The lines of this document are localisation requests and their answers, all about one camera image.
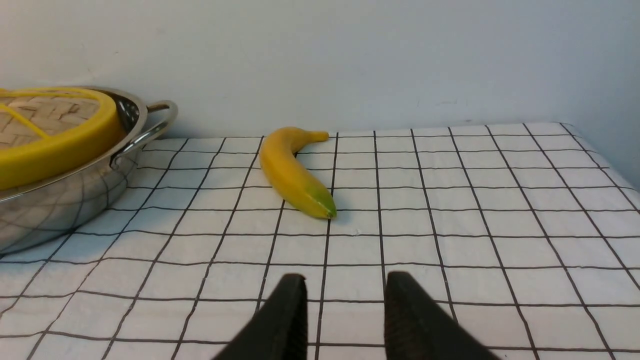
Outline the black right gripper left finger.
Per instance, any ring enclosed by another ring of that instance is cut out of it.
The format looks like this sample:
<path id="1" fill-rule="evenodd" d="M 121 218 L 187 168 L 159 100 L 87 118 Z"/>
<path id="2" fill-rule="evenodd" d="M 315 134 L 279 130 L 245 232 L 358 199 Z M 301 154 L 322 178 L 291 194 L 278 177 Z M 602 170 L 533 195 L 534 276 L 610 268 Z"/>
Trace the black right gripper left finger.
<path id="1" fill-rule="evenodd" d="M 215 360 L 306 360 L 306 278 L 283 275 L 272 294 Z"/>

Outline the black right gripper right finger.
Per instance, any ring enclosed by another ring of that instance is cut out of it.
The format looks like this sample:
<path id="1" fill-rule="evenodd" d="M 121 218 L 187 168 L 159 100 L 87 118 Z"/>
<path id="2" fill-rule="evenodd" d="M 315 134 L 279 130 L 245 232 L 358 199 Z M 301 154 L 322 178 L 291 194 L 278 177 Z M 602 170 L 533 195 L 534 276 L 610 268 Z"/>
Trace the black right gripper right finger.
<path id="1" fill-rule="evenodd" d="M 388 360 L 496 360 L 406 271 L 391 271 L 384 290 Z"/>

